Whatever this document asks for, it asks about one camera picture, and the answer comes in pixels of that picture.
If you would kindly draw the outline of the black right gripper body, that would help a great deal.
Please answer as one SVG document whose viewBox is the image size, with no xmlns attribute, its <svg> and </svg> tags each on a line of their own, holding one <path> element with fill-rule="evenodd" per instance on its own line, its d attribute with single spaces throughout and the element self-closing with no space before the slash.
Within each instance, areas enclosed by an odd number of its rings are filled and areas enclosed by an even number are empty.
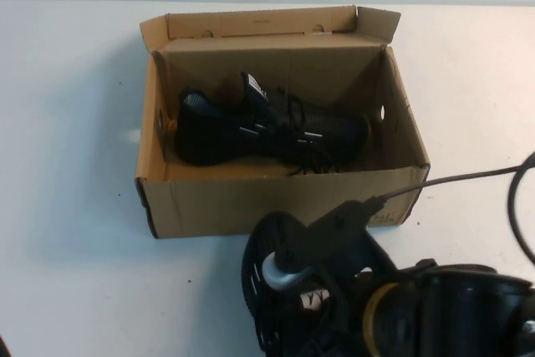
<svg viewBox="0 0 535 357">
<path fill-rule="evenodd" d="M 367 233 L 317 264 L 308 281 L 311 356 L 417 356 L 416 268 L 398 269 Z"/>
</svg>

